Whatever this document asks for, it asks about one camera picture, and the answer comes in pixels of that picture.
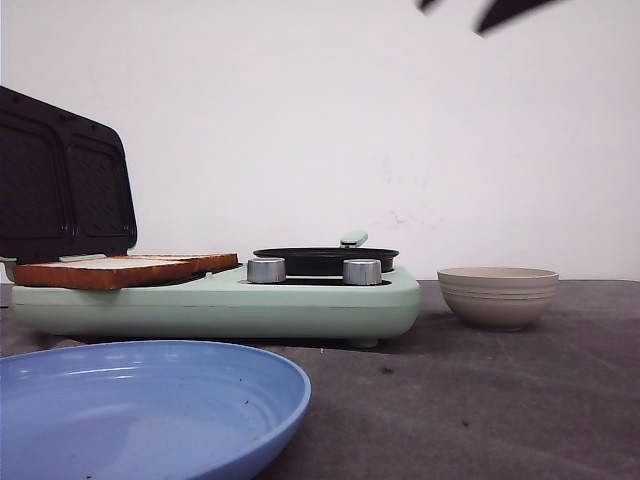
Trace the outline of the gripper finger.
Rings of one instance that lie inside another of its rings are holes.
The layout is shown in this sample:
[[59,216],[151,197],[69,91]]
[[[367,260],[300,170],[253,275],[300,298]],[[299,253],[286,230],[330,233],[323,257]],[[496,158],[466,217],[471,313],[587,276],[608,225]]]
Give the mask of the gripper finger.
[[422,13],[427,13],[431,9],[433,9],[436,5],[438,5],[441,0],[418,0],[417,1],[417,9]]
[[495,0],[482,14],[474,27],[477,34],[485,34],[499,25],[552,3],[553,0]]

